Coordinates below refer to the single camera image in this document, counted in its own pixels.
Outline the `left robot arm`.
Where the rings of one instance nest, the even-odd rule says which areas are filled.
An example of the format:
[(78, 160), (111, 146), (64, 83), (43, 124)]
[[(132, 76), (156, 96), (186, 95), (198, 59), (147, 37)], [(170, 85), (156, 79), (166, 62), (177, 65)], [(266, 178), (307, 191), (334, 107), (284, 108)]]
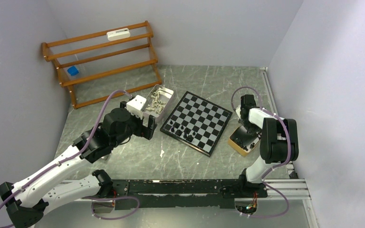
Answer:
[(71, 173), (109, 155), (131, 136), (150, 140), (157, 126), (155, 117), (133, 115), (126, 108), (115, 108), (101, 123), (83, 133), (60, 156), (26, 179), (0, 185), (0, 196), (12, 226), (29, 228), (49, 212), (84, 197), (115, 196), (113, 181), (104, 170), (95, 170), (86, 177), (68, 184), (62, 181)]

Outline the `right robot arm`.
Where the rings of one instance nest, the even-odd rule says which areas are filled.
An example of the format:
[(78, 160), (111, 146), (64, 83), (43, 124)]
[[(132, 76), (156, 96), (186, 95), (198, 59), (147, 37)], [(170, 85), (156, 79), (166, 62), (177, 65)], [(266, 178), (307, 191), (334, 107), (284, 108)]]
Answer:
[(260, 155), (245, 170), (246, 179), (237, 185), (239, 194), (248, 197), (255, 191), (255, 183), (262, 183), (269, 172), (297, 160), (298, 128), (296, 120), (257, 107), (254, 95), (241, 96), (236, 113), (248, 132), (260, 129)]

